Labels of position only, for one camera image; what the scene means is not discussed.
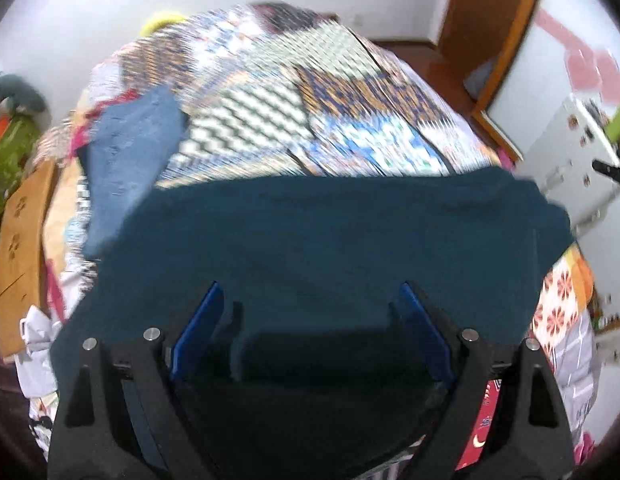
denim fabric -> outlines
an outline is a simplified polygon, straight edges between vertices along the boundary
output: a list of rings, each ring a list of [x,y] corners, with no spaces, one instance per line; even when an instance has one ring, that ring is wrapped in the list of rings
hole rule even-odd
[[[186,124],[168,86],[112,105],[94,123],[86,168],[92,203],[84,247],[88,260],[102,256],[123,221],[152,189],[184,138]]]

wooden door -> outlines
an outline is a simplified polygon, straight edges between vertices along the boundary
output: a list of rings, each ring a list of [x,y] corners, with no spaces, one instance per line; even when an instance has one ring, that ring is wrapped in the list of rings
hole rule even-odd
[[[496,58],[521,0],[450,0],[439,50],[465,78]]]

reddish brown floor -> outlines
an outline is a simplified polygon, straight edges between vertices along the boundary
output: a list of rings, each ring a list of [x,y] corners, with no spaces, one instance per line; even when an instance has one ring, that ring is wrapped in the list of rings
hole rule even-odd
[[[379,46],[391,50],[409,64],[426,83],[432,86],[452,109],[463,116],[474,133],[486,145],[497,148],[497,144],[487,132],[470,117],[474,100],[463,88],[461,77],[436,50],[426,45],[377,42]]]

metal bolt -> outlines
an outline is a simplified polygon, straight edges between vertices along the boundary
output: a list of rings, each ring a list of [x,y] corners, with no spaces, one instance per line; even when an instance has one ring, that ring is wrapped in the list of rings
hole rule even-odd
[[[461,337],[466,341],[477,341],[479,333],[474,328],[465,328],[461,332]]]
[[[93,337],[88,337],[87,339],[85,339],[85,341],[83,342],[83,349],[84,350],[91,350],[96,346],[96,339],[94,339]]]
[[[537,341],[533,337],[526,338],[526,346],[530,348],[531,350],[538,350],[539,348],[541,348],[539,341]]]
[[[145,332],[143,332],[143,339],[146,341],[154,341],[158,339],[161,335],[161,330],[156,327],[148,328]]]

clothing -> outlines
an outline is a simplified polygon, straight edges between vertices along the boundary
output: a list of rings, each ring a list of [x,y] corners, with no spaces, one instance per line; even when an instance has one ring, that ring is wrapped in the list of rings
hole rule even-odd
[[[176,151],[185,128],[185,115],[167,86],[107,107],[94,122],[86,168],[92,205],[84,247],[88,260],[100,257],[114,240]]]
[[[337,466],[353,477],[369,469],[364,460],[383,462],[419,436],[411,432],[432,394],[395,336],[388,304],[399,285],[414,279],[457,326],[517,343],[543,276],[571,242],[565,211],[498,168],[154,189],[52,346],[60,396],[69,394],[84,339],[111,344],[165,328],[216,280],[226,305],[243,306],[243,323],[231,341],[215,339],[223,366],[206,368],[210,380],[194,388],[205,399],[197,427],[210,428],[215,460],[226,463],[222,450],[232,449],[231,462],[241,462],[228,466],[236,478],[250,464],[273,474],[262,462],[267,453],[287,457],[285,467],[279,461],[285,474],[304,468],[297,478]],[[348,378],[340,396],[313,389],[315,369]],[[272,410],[276,423],[268,425]],[[240,436],[238,427],[246,428]],[[304,438],[295,440],[299,427]],[[251,450],[242,447],[248,440]],[[359,452],[350,453],[354,442]]]

